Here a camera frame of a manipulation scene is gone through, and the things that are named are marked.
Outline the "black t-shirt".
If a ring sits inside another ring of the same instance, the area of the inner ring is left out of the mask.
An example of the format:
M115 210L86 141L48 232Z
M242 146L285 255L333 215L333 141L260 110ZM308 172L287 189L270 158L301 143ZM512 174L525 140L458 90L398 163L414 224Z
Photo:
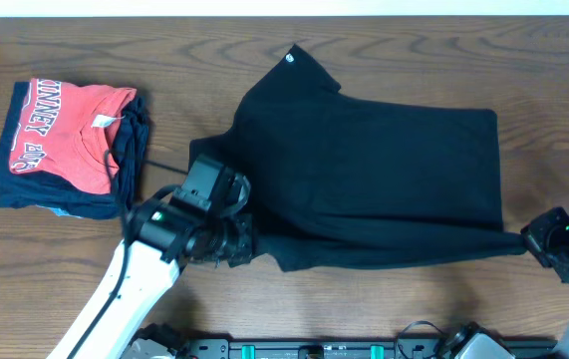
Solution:
M519 255L504 228L496 114L361 100L304 49L193 140L247 176L257 254L284 271L390 269Z

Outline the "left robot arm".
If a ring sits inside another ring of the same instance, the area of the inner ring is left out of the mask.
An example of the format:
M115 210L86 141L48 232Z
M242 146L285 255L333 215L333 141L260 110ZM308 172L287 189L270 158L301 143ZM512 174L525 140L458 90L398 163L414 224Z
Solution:
M96 291L51 358L119 358L150 310L190 262L242 264L252 256L244 199L215 209L152 197L124 222L124 238Z

